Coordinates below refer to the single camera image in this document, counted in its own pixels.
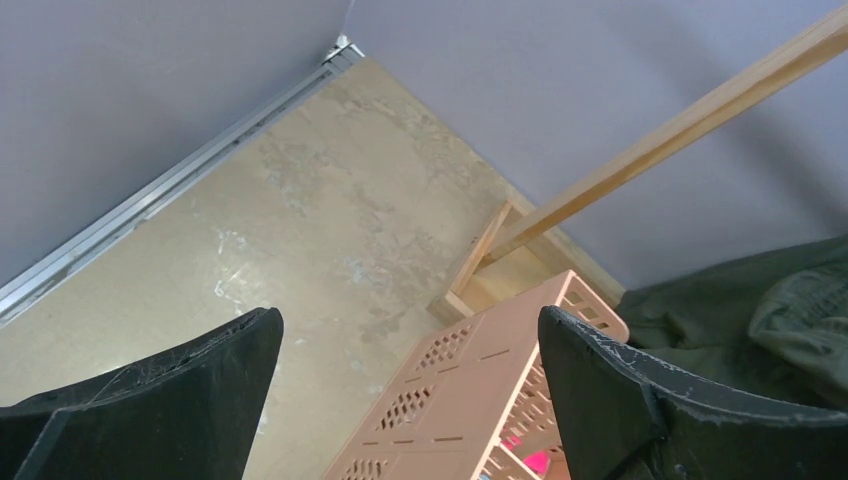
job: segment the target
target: silver baseboard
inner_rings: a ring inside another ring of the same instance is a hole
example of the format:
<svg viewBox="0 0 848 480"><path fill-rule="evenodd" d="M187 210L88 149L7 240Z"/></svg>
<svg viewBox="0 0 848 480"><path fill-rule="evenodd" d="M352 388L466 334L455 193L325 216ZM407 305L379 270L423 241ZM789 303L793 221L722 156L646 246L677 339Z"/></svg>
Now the silver baseboard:
<svg viewBox="0 0 848 480"><path fill-rule="evenodd" d="M347 42L330 51L324 64L294 89L281 93L186 157L132 197L0 287L0 328L80 271L139 225L223 163L241 146L362 56Z"/></svg>

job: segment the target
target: pink basket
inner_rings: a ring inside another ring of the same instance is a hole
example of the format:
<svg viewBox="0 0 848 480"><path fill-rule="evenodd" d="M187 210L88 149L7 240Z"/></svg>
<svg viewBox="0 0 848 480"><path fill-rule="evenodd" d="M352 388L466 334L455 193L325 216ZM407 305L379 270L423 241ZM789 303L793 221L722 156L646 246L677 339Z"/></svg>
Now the pink basket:
<svg viewBox="0 0 848 480"><path fill-rule="evenodd" d="M539 359L539 310L559 305L618 341L627 326L573 272L423 339L327 480L538 479L522 459L562 446Z"/></svg>

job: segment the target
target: gray wall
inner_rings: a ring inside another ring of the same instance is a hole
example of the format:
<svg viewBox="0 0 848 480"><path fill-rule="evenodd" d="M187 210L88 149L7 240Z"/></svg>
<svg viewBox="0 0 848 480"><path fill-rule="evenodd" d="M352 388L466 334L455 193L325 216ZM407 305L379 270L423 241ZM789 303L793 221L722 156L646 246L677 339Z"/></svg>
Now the gray wall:
<svg viewBox="0 0 848 480"><path fill-rule="evenodd" d="M348 5L0 1L0 285L312 73Z"/></svg>
<svg viewBox="0 0 848 480"><path fill-rule="evenodd" d="M345 33L537 204L842 0L357 0ZM848 55L564 224L627 287L848 232Z"/></svg>

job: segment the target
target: green cloth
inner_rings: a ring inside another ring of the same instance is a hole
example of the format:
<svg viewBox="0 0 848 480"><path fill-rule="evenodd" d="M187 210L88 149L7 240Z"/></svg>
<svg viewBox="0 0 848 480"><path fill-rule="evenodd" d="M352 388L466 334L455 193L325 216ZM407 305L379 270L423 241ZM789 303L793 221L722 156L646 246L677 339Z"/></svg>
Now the green cloth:
<svg viewBox="0 0 848 480"><path fill-rule="evenodd" d="M630 343L750 393L848 409L848 236L624 295Z"/></svg>

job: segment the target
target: concrete floor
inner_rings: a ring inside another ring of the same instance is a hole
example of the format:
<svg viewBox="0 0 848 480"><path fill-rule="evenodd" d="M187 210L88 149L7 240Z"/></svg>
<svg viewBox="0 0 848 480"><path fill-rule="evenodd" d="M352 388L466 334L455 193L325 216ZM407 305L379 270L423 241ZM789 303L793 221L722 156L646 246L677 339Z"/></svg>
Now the concrete floor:
<svg viewBox="0 0 848 480"><path fill-rule="evenodd" d="M245 478L320 478L511 187L365 59L0 330L0 404L286 321Z"/></svg>

